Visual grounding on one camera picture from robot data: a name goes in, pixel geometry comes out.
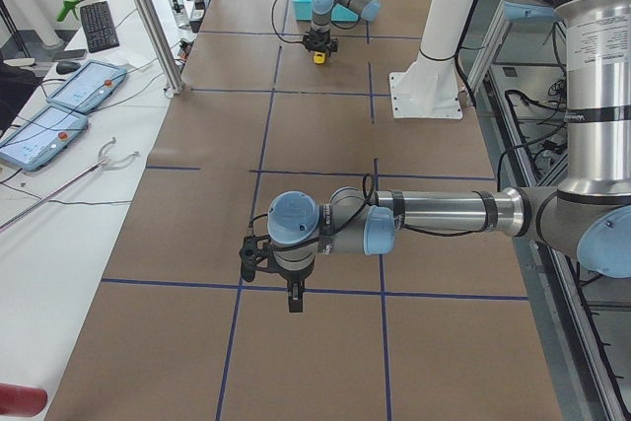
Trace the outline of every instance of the metal base plate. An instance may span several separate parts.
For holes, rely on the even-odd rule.
[[[453,76],[448,81],[448,86],[441,91],[435,91],[433,95],[427,95],[424,99],[429,105],[418,104],[411,99],[409,94],[400,94],[395,84],[405,73],[390,73],[390,96],[392,100],[392,113],[394,118],[451,118],[462,119],[462,107],[457,97],[457,82]]]

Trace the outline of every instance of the keyboard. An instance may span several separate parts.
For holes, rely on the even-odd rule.
[[[120,45],[107,2],[84,5],[79,9],[88,51],[96,53]]]

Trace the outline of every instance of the computer mouse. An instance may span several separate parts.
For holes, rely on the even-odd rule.
[[[76,61],[59,61],[57,63],[55,71],[57,72],[57,74],[68,74],[78,70],[80,67],[81,63],[78,63]]]

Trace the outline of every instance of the white desk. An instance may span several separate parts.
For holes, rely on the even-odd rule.
[[[107,1],[116,25],[134,9],[132,0]],[[170,45],[176,45],[183,37],[193,37],[190,30],[176,27],[167,0],[154,0],[154,5]],[[113,53],[127,51],[142,55],[147,61],[156,57],[137,12],[120,24],[117,34],[121,47],[91,54],[89,58],[111,62]],[[68,49],[85,47],[82,32],[68,44]],[[153,61],[130,73],[104,105],[135,95],[161,72],[158,61]],[[46,76],[53,77],[57,77],[54,71]],[[109,153],[113,158],[123,158],[134,151],[140,152],[140,157],[124,170],[96,171],[56,199],[131,200],[169,106],[165,85],[166,79],[161,76],[137,97],[93,113],[89,130],[52,163],[41,171],[19,174],[9,184],[44,196],[93,164],[101,146],[116,137],[117,143]],[[57,83],[45,83],[44,87],[50,93]],[[21,116],[32,117],[44,104],[43,92],[37,89]],[[0,180],[15,171],[0,166]],[[31,197],[0,186],[0,222],[34,202]],[[0,234],[0,383],[44,388],[50,403],[128,207],[46,203]],[[32,419],[42,420],[45,413],[46,410]]]

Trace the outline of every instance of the cardboard table surface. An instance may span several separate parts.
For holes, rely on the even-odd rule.
[[[391,254],[320,256],[305,312],[240,279],[247,220],[300,189],[491,190],[475,110],[394,120],[431,0],[334,29],[323,66],[271,26],[274,0],[213,0],[48,421],[560,420],[510,239],[400,233]],[[274,13],[296,40],[289,0]]]

